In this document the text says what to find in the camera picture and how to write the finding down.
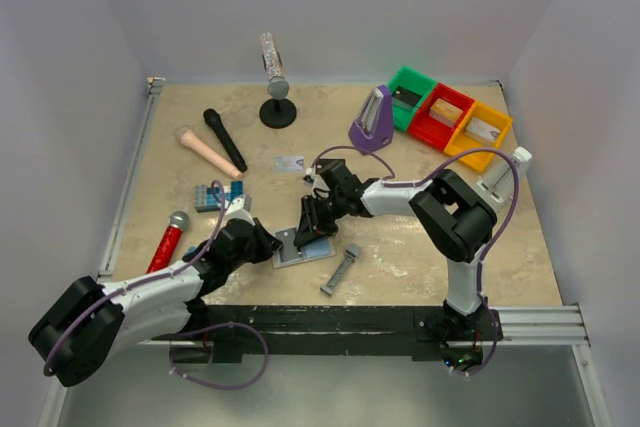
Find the beige card holder wallet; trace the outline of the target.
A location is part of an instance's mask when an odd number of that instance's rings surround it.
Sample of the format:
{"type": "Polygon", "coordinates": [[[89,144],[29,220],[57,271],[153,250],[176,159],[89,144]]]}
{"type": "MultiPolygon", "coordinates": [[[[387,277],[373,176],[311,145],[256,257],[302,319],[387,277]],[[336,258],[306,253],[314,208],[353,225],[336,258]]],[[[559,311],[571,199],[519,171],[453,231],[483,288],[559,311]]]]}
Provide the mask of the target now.
{"type": "Polygon", "coordinates": [[[309,243],[303,247],[297,247],[300,251],[300,259],[294,263],[289,265],[281,266],[278,263],[278,253],[274,255],[272,266],[274,269],[280,269],[284,267],[289,267],[293,265],[298,265],[302,263],[307,263],[311,261],[321,260],[325,258],[329,258],[335,255],[335,249],[333,247],[332,241],[328,238],[320,239],[314,242],[309,243]]]}

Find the silver VIP card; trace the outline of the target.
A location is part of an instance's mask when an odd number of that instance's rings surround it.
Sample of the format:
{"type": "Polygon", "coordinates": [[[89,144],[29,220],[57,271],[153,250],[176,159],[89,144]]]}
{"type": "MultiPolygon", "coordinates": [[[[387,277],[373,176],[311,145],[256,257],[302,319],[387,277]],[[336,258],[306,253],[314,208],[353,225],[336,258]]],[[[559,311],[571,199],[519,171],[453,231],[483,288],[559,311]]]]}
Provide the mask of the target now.
{"type": "Polygon", "coordinates": [[[274,170],[276,172],[303,172],[304,157],[301,155],[277,156],[274,159],[274,170]]]}

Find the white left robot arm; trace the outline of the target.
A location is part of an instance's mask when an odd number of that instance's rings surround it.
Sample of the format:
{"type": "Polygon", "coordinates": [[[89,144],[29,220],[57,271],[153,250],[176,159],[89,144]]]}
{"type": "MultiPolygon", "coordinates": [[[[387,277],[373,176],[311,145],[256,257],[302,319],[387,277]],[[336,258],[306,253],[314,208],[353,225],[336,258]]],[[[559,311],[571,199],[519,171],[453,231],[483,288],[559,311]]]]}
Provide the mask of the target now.
{"type": "Polygon", "coordinates": [[[271,259],[282,243],[258,219],[232,219],[181,260],[128,281],[75,280],[28,334],[43,373],[65,387],[91,377],[114,354],[170,334],[195,339],[207,327],[195,305],[238,268],[271,259]]]}

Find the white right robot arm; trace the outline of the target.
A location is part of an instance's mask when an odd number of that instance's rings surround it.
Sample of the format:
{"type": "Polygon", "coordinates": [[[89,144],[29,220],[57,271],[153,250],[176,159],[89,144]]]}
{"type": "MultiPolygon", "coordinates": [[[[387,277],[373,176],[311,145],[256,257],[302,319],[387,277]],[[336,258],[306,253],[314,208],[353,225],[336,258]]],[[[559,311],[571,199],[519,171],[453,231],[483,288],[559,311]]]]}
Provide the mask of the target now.
{"type": "Polygon", "coordinates": [[[447,259],[447,331],[467,339],[481,326],[480,256],[493,237],[497,214],[457,173],[444,169],[425,182],[360,180],[343,159],[329,159],[311,175],[318,193],[301,199],[294,245],[333,236],[345,216],[418,219],[447,259]]]}

